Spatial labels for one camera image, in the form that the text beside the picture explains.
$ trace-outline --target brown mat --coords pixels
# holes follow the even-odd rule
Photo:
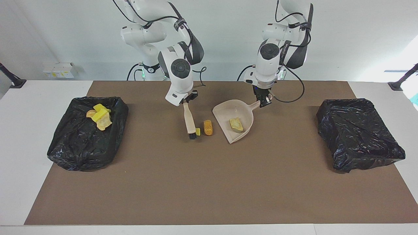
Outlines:
[[[169,82],[93,82],[89,96],[121,96],[130,114],[115,160],[94,172],[53,165],[26,225],[209,225],[416,223],[418,206],[395,165],[339,174],[317,133],[324,99],[355,98],[347,82],[306,82],[293,104],[255,111],[247,136],[230,145],[211,109],[250,104],[245,83],[207,82],[190,103],[213,136],[191,141],[183,108],[164,100]],[[276,84],[292,99],[296,81]]]

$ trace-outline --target white wall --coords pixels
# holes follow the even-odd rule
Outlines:
[[[385,82],[364,74],[396,57],[418,34],[416,0],[297,1],[315,7],[308,60],[296,70],[305,80]],[[172,3],[204,47],[203,62],[194,69],[208,66],[206,80],[234,80],[255,63],[261,30],[274,21],[276,1]],[[10,6],[16,6],[14,12]],[[0,61],[20,77],[45,79],[42,63],[60,61],[74,62],[78,79],[121,80],[141,61],[120,38],[129,22],[111,0],[3,0],[0,19],[0,44],[7,45],[0,46]],[[167,29],[167,42],[159,48],[178,41],[171,26]]]

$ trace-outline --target small yellow cube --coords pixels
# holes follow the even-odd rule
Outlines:
[[[95,106],[93,106],[94,110],[96,110],[96,112],[99,112],[102,109],[106,109],[108,112],[111,112],[110,109],[106,108],[105,106],[103,106],[102,104],[97,104]]]
[[[101,109],[95,115],[93,115],[92,120],[97,123],[97,120],[102,118],[106,113],[109,113],[106,109]]]

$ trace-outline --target brush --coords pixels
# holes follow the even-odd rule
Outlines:
[[[187,133],[189,134],[189,138],[194,140],[197,138],[196,135],[196,126],[194,125],[193,116],[191,115],[189,109],[189,103],[183,103],[184,108],[184,121],[186,122]]]

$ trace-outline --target black stand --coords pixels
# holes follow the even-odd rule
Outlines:
[[[399,79],[399,81],[388,82],[390,88],[392,88],[392,90],[394,90],[394,91],[402,91],[402,88],[400,87],[400,85],[404,81],[406,81],[406,79],[408,79],[412,74],[414,74],[417,70],[418,70],[418,64],[416,64],[411,70],[406,72],[406,74],[401,79]]]
[[[18,76],[12,74],[2,63],[0,63],[0,70],[12,81],[10,88],[21,88],[25,84],[26,79],[20,79]]]

